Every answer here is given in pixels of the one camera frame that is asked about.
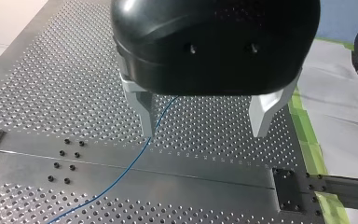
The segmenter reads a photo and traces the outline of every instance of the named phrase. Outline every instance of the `white paper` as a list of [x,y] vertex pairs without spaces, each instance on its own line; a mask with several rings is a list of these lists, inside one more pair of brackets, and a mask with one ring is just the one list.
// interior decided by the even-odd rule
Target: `white paper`
[[[358,178],[358,75],[351,51],[314,41],[298,81],[330,175]],[[346,209],[352,224],[358,210]]]

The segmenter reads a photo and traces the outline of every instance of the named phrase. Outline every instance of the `mounting hole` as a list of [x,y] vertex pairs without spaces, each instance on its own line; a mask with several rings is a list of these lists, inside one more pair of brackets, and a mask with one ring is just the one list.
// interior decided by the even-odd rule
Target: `mounting hole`
[[246,45],[243,48],[243,51],[245,52],[252,52],[253,54],[257,54],[257,52],[259,51],[259,46],[255,43],[251,43],[249,45]]
[[197,52],[197,47],[194,46],[194,45],[191,44],[191,43],[186,43],[186,44],[183,46],[183,50],[184,50],[186,53],[195,54],[195,53]]

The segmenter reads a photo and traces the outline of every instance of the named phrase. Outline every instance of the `blue wire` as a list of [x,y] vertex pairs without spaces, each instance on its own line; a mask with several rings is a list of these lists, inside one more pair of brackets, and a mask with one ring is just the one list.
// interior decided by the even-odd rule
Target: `blue wire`
[[[173,99],[170,100],[170,102],[167,104],[167,106],[165,106],[165,109],[164,111],[162,112],[161,116],[159,116],[159,119],[158,119],[158,122],[156,124],[156,129],[157,127],[159,126],[159,124],[161,123],[161,120],[162,118],[164,117],[164,115],[167,113],[168,109],[170,108],[170,106],[173,104],[173,102],[178,98],[178,96],[175,96]],[[102,193],[100,193],[97,197],[91,199],[90,201],[88,202],[85,202],[85,203],[82,203],[80,205],[78,205],[77,207],[75,208],[72,208],[71,210],[65,212],[65,213],[62,213],[60,216],[52,219],[50,222],[48,222],[48,224],[51,224],[53,222],[56,222],[58,220],[60,220],[60,218],[62,217],[65,217],[66,215],[68,215],[69,213],[72,213],[74,212],[75,210],[81,208],[81,207],[84,207],[86,206],[87,204],[89,203],[92,203],[94,202],[95,200],[99,199],[101,196],[103,196],[107,191],[109,191],[121,178],[123,178],[123,176],[130,170],[130,168],[133,166],[133,164],[135,164],[138,159],[142,156],[142,154],[145,152],[147,146],[149,145],[149,142],[152,138],[151,137],[148,137],[147,138],[147,141],[146,141],[146,144],[144,145],[144,147],[142,148],[141,152],[138,154],[138,156],[135,158],[135,160],[133,160],[133,162],[129,165],[129,167],[127,167],[127,169],[115,180],[115,182],[113,182],[107,189],[105,189]]]

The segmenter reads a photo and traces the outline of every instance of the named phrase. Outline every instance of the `green tape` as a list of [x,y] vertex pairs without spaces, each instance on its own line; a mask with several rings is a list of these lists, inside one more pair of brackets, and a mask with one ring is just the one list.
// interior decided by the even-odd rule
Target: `green tape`
[[315,192],[327,224],[351,224],[344,205],[335,194]]
[[289,102],[289,110],[295,125],[307,172],[311,175],[328,175],[321,147],[310,123],[310,117],[307,111],[303,109],[298,90],[295,90],[295,94],[293,94],[292,100]]
[[315,39],[340,44],[340,45],[344,46],[345,49],[350,49],[350,50],[354,51],[354,45],[351,43],[348,43],[348,42],[329,39],[329,38],[322,38],[322,37],[316,37]]

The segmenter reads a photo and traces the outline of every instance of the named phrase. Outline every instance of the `perforated metal plate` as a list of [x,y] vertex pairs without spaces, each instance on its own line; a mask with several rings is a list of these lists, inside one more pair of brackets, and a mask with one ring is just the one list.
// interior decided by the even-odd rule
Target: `perforated metal plate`
[[[34,196],[28,192],[24,200],[16,197],[12,201],[32,201],[37,206],[34,200],[42,202],[42,192],[48,194],[48,189],[38,193],[39,187],[48,186],[54,192],[66,189],[62,197],[67,197],[68,202],[76,198],[72,192],[97,194],[143,146],[140,122],[122,93],[109,13],[108,1],[50,0],[0,58],[0,128],[7,131],[0,144],[1,195],[16,186],[13,184],[29,186]],[[157,105],[162,108],[169,99],[156,96]],[[292,169],[303,174],[304,162],[287,107],[275,115],[266,138],[253,138],[248,106],[249,97],[179,98],[161,122],[148,150],[135,164],[138,171],[131,171],[127,180],[117,185],[122,191],[114,189],[107,197],[113,200],[119,195],[131,202],[153,201],[154,206],[162,203],[170,211],[177,206],[193,207],[181,219],[177,218],[180,215],[171,214],[178,223],[200,223],[200,216],[205,215],[201,219],[211,224],[234,223],[237,218],[240,222],[249,219],[249,223],[323,222],[313,213],[294,217],[277,214],[269,168]],[[64,144],[64,138],[69,138],[71,144]],[[79,146],[80,140],[86,145]],[[64,156],[59,154],[60,150],[65,151]],[[80,153],[80,158],[74,156],[75,152]],[[65,163],[63,167],[76,162],[76,166],[88,167],[93,172],[55,169],[52,163],[56,160]],[[57,176],[56,181],[48,182],[48,175]],[[71,177],[70,185],[62,183],[65,176]],[[84,200],[77,199],[70,206]],[[25,219],[43,222],[61,212],[58,204],[65,203],[63,198],[48,200],[43,213],[37,208],[13,211],[5,208],[6,203],[0,203],[0,218],[5,218],[5,222],[12,218],[14,222]],[[120,203],[125,201],[116,202],[116,209],[121,209]],[[141,204],[133,205],[141,213]],[[313,203],[307,206],[310,211],[317,209]],[[193,211],[201,208],[203,212],[194,217]],[[4,216],[10,209],[13,215]],[[226,215],[213,219],[217,214],[208,215],[210,209],[228,214],[228,220]],[[97,223],[102,218],[104,223],[113,218],[132,223],[138,218],[138,214],[132,214],[132,218],[126,219],[124,212],[115,218],[117,213],[112,208],[109,218],[104,213],[101,210],[94,216],[78,211],[73,214],[73,221]],[[162,211],[156,212],[154,222],[161,221],[157,214],[166,216]],[[166,217],[164,222],[172,222],[172,218]],[[142,222],[151,223],[150,220],[145,217]]]

